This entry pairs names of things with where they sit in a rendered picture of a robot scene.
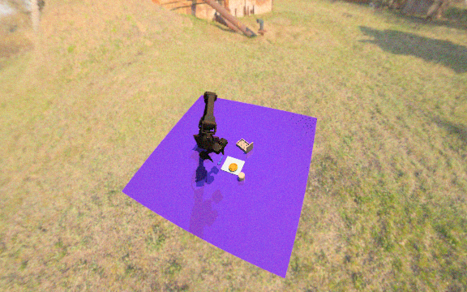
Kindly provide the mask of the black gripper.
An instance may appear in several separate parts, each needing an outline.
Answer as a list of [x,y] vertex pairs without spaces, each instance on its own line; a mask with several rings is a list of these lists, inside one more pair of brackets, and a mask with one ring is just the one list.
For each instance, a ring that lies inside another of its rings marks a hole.
[[[221,139],[218,140],[219,143],[221,141],[224,143],[223,151],[221,152],[224,155],[224,149],[225,149],[225,146],[228,144],[228,141],[226,139],[224,139],[224,138],[221,138]],[[209,159],[213,163],[212,158],[208,155],[209,153],[210,153],[210,150],[208,150],[206,152],[203,150],[202,152],[199,153],[199,157],[203,161]]]

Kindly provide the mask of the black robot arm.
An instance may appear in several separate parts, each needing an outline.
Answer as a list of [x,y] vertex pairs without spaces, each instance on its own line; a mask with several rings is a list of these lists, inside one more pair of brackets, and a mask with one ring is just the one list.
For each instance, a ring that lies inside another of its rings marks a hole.
[[[203,116],[200,117],[198,123],[198,135],[202,136],[203,148],[209,149],[210,152],[214,152],[218,155],[223,151],[224,143],[222,141],[217,143],[215,140],[212,142],[212,135],[216,134],[216,118],[213,115],[214,101],[216,101],[216,97],[217,95],[214,92],[205,92],[204,94],[204,102],[206,105]],[[214,132],[210,131],[213,129]]]

